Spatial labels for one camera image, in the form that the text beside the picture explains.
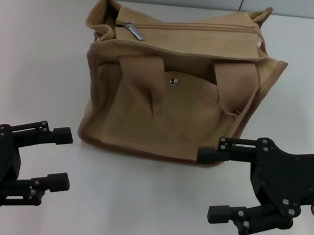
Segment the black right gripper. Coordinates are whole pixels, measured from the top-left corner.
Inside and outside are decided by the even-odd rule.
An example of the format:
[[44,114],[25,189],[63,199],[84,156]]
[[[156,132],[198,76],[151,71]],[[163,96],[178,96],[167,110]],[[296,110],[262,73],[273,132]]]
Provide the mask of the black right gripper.
[[293,226],[304,205],[314,204],[314,154],[290,154],[268,138],[257,140],[221,137],[218,147],[201,147],[197,164],[235,161],[250,163],[251,184],[260,205],[256,207],[210,206],[211,224],[228,223],[238,235],[250,235]]

